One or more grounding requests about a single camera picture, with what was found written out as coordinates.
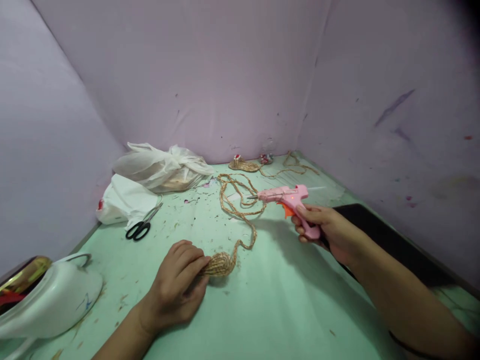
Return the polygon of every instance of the orange trigger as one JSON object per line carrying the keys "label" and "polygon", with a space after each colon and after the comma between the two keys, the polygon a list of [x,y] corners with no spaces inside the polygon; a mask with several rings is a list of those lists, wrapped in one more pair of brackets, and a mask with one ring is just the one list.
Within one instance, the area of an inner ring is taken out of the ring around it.
{"label": "orange trigger", "polygon": [[277,202],[277,204],[283,206],[283,210],[285,210],[285,219],[288,218],[289,216],[295,215],[294,211],[290,207],[285,205],[283,202]]}

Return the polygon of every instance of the white plastic bag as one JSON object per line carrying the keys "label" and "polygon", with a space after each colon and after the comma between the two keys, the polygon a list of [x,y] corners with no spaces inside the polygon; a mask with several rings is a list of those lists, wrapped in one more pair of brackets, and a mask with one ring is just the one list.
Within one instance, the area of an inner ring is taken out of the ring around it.
{"label": "white plastic bag", "polygon": [[156,194],[190,189],[214,173],[203,157],[184,147],[165,152],[149,143],[127,144],[131,152],[115,161],[113,171]]}
{"label": "white plastic bag", "polygon": [[98,203],[96,218],[107,225],[128,220],[125,229],[129,229],[145,218],[158,198],[139,183],[115,174]]}

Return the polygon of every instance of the glue gun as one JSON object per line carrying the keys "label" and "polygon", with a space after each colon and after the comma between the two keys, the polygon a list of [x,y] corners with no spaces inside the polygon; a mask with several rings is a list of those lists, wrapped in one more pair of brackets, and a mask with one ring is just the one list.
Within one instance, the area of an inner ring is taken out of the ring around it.
{"label": "glue gun", "polygon": [[275,187],[269,190],[259,191],[257,195],[250,196],[248,199],[259,199],[264,203],[276,202],[283,206],[285,210],[285,219],[296,215],[301,220],[301,225],[305,229],[305,236],[310,240],[320,238],[320,227],[305,220],[298,212],[297,206],[305,208],[302,199],[309,197],[309,192],[305,185],[295,185],[294,189],[288,186]]}

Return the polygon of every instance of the small figurine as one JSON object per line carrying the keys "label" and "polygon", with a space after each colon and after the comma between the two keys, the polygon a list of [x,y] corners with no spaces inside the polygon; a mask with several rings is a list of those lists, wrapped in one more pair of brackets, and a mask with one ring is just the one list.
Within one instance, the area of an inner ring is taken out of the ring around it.
{"label": "small figurine", "polygon": [[269,165],[274,162],[274,156],[272,154],[260,154],[260,164]]}

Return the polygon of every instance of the purple wall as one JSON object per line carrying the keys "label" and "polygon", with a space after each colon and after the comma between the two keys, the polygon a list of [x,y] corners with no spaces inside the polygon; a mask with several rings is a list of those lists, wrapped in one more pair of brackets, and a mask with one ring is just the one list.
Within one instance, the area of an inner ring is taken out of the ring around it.
{"label": "purple wall", "polygon": [[0,0],[0,274],[68,254],[122,147],[28,0]]}
{"label": "purple wall", "polygon": [[298,148],[480,289],[479,58],[446,3],[333,1]]}
{"label": "purple wall", "polygon": [[122,143],[292,149],[323,1],[33,0]]}

